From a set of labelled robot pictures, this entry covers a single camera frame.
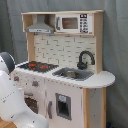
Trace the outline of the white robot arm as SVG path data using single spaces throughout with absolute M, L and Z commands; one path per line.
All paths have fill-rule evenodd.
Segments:
M 26 105 L 23 94 L 9 76 L 14 69 L 13 57 L 7 52 L 0 53 L 0 117 L 17 128 L 49 128 L 47 119 Z

